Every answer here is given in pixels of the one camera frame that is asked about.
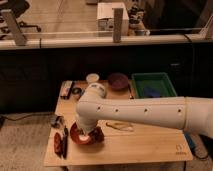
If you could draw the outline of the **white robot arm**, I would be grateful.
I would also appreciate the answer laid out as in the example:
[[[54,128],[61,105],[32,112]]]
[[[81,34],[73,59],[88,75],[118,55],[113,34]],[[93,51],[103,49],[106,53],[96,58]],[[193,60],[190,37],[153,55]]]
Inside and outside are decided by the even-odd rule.
[[[99,120],[116,120],[197,133],[213,139],[213,99],[164,97],[106,99],[103,84],[92,83],[76,105],[76,124],[85,134]]]

